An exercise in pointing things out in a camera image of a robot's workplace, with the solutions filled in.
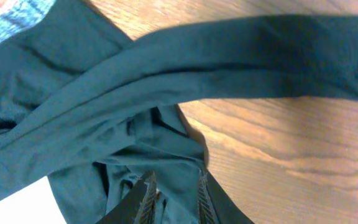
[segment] fabric fold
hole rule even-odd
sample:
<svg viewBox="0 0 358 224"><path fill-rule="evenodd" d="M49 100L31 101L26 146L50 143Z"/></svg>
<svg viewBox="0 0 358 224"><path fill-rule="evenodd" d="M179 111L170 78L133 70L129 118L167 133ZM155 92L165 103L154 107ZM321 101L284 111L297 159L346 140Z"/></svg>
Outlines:
<svg viewBox="0 0 358 224"><path fill-rule="evenodd" d="M47 175L66 221L94 223L129 173L153 170L158 220L196 223L204 149L174 105L306 95L358 100L358 17L206 22L133 42L86 4L57 0L0 44L0 200Z"/></svg>

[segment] teal fabric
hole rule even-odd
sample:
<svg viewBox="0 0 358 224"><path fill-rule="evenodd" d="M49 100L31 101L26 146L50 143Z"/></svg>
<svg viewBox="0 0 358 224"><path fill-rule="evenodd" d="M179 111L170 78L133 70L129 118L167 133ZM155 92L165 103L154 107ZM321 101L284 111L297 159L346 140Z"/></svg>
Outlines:
<svg viewBox="0 0 358 224"><path fill-rule="evenodd" d="M358 17L252 17L132 41L57 0L0 44L0 200L47 175L66 221L95 223L154 170L157 223L197 223L204 149L175 104L305 95L358 100ZM220 221L246 220L236 211Z"/></svg>
<svg viewBox="0 0 358 224"><path fill-rule="evenodd" d="M0 15L0 43L41 21L55 0L16 0Z"/></svg>

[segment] wood grain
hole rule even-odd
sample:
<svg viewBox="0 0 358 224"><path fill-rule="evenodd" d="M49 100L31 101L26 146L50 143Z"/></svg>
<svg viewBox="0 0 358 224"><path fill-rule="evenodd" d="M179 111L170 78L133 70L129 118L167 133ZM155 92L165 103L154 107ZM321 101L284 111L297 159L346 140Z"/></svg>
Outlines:
<svg viewBox="0 0 358 224"><path fill-rule="evenodd" d="M358 0L89 2L133 39L233 17L358 14ZM226 99L180 108L205 136L210 171L256 223L358 223L358 102Z"/></svg>

